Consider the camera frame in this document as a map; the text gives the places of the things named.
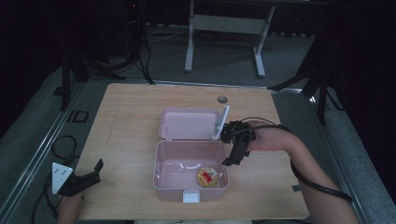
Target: human hand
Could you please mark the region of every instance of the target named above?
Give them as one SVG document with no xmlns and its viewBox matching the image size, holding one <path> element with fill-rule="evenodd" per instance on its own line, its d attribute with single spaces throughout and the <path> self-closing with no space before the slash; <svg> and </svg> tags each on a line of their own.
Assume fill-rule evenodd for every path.
<svg viewBox="0 0 396 224">
<path fill-rule="evenodd" d="M 250 127 L 271 125 L 265 121 L 250 120 L 247 121 Z M 279 128 L 259 128 L 255 129 L 256 140 L 248 146 L 249 151 L 287 151 L 296 141 L 300 141 L 294 134 Z"/>
<path fill-rule="evenodd" d="M 82 192 L 72 196 L 66 197 L 58 195 L 60 200 L 58 204 L 58 224 L 75 223 L 78 219 L 79 211 L 82 207 L 83 195 Z"/>
</svg>

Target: pink box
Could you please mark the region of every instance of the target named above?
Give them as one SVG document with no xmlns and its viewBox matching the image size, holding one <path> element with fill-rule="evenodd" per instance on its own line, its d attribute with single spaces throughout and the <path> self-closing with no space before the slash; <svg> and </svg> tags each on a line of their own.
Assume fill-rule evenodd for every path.
<svg viewBox="0 0 396 224">
<path fill-rule="evenodd" d="M 229 185 L 224 145 L 213 140 L 219 111 L 211 108 L 166 108 L 157 146 L 153 185 L 165 201 L 198 203 L 218 200 Z M 198 184 L 200 169 L 211 167 L 219 175 L 213 188 Z"/>
</svg>

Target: box lid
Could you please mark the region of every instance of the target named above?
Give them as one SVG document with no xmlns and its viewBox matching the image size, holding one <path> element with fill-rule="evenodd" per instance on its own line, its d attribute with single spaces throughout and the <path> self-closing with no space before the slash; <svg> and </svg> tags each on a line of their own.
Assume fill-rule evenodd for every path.
<svg viewBox="0 0 396 224">
<path fill-rule="evenodd" d="M 160 137 L 166 140 L 218 140 L 228 110 L 228 105 L 221 114 L 213 108 L 165 108 Z"/>
</svg>

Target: tabletop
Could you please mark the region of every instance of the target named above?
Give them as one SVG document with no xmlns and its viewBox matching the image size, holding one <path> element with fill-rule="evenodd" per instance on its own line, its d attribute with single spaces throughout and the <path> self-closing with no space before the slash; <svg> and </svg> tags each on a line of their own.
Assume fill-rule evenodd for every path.
<svg viewBox="0 0 396 224">
<path fill-rule="evenodd" d="M 161 115 L 167 107 L 224 108 L 226 122 L 260 117 L 279 123 L 271 92 L 261 88 L 110 84 L 96 114 L 76 174 L 103 159 L 102 181 L 84 193 L 81 219 L 271 219 L 308 217 L 298 181 L 283 151 L 252 151 L 229 167 L 230 185 L 216 201 L 161 201 L 153 171 Z M 227 154 L 233 145 L 225 144 Z"/>
</svg>

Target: white metal frame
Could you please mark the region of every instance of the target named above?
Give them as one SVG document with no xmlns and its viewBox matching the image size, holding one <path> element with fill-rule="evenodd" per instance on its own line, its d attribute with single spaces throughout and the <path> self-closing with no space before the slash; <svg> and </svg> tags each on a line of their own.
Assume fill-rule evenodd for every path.
<svg viewBox="0 0 396 224">
<path fill-rule="evenodd" d="M 186 63 L 184 70 L 192 70 L 192 55 L 194 53 L 193 35 L 194 30 L 208 30 L 232 32 L 241 34 L 260 35 L 260 43 L 253 48 L 254 59 L 256 61 L 257 73 L 259 77 L 265 77 L 264 66 L 262 64 L 262 46 L 267 37 L 271 19 L 276 7 L 271 7 L 266 20 L 245 19 L 234 17 L 219 17 L 194 14 L 194 1 L 190 1 L 190 25 L 189 25 L 189 45 L 187 46 Z"/>
</svg>

